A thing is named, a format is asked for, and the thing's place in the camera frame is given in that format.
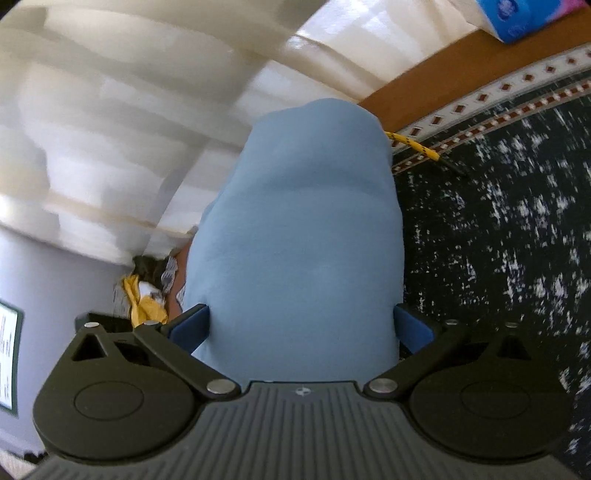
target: yellow cable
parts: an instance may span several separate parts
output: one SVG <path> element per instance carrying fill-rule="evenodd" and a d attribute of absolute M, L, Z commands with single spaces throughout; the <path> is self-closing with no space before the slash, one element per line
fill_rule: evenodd
<path fill-rule="evenodd" d="M 427 156 L 428 158 L 430 158 L 433 161 L 439 160 L 440 155 L 436 151 L 431 150 L 430 148 L 427 148 L 427 147 L 423 147 L 420 143 L 415 142 L 414 140 L 411 140 L 408 137 L 404 137 L 403 135 L 393 134 L 391 132 L 385 132 L 385 133 L 386 133 L 386 136 L 390 140 L 396 140 L 397 142 L 408 145 L 410 148 L 416 150 L 417 152 L 424 154 L 425 156 Z"/>

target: white curtain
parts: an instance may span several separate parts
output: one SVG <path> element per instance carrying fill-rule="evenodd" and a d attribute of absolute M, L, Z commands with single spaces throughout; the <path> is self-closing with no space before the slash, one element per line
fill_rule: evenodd
<path fill-rule="evenodd" d="M 166 255 L 261 115 L 357 102 L 471 30 L 447 0 L 22 0 L 0 22 L 0 223 Z"/>

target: blue and pink package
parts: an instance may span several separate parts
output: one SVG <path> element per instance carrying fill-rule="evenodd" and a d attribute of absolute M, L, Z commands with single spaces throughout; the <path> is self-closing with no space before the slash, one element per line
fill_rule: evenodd
<path fill-rule="evenodd" d="M 587 6 L 585 0 L 451 0 L 471 24 L 510 43 Z"/>

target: green frame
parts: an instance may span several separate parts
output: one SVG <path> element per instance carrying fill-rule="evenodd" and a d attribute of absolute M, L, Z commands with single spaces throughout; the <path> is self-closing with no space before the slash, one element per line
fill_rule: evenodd
<path fill-rule="evenodd" d="M 18 351 L 21 344 L 21 330 L 22 321 L 24 320 L 25 314 L 21 309 L 16 308 L 3 300 L 0 300 L 0 305 L 12 310 L 17 314 L 17 327 L 14 332 L 14 348 L 12 350 L 12 408 L 5 407 L 0 404 L 0 411 L 5 411 L 10 415 L 18 418 L 18 404 L 17 404 L 17 373 L 18 373 Z"/>

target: white wall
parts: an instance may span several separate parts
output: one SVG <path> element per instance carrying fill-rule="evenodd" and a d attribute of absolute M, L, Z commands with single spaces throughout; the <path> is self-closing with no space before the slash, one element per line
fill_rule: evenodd
<path fill-rule="evenodd" d="M 74 336 L 74 318 L 112 313 L 113 285 L 129 269 L 90 260 L 0 226 L 0 300 L 24 312 L 18 358 L 19 418 L 0 410 L 0 448 L 21 454 L 43 444 L 33 402 Z"/>

